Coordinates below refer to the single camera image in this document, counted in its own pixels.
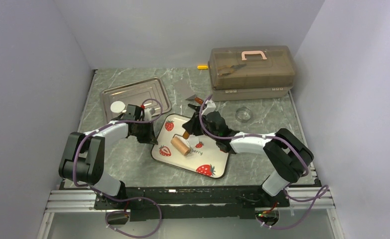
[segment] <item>strawberry print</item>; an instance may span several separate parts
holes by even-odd
[[[169,156],[171,156],[171,151],[167,146],[162,145],[159,148],[159,154],[161,154],[162,156],[169,157]]]
[[[165,129],[166,129],[167,131],[172,131],[173,128],[174,128],[174,121],[172,121],[172,120],[167,120],[167,121],[165,122]]]
[[[215,175],[214,167],[211,164],[199,166],[198,169],[196,169],[196,172],[207,176]]]
[[[199,141],[195,148],[202,148],[202,146],[204,146],[204,143],[202,141]]]

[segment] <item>strawberry tray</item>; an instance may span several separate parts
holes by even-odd
[[[224,176],[229,154],[220,151],[213,139],[205,135],[199,136],[199,143],[192,145],[191,152],[186,156],[171,145],[171,139],[176,134],[183,135],[185,130],[182,125],[189,119],[177,114],[167,116],[158,134],[158,145],[152,148],[152,158],[211,178],[221,178]]]

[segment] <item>white round lid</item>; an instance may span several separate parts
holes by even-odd
[[[111,106],[110,110],[111,112],[115,114],[121,114],[126,108],[126,105],[121,101],[114,101]]]

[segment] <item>yellow object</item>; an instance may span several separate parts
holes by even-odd
[[[198,70],[207,70],[208,69],[208,66],[198,66]]]

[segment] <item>toolbox lid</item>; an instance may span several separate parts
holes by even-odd
[[[211,58],[214,61],[211,73],[216,74],[218,81],[295,75],[293,59],[287,46],[214,48]]]

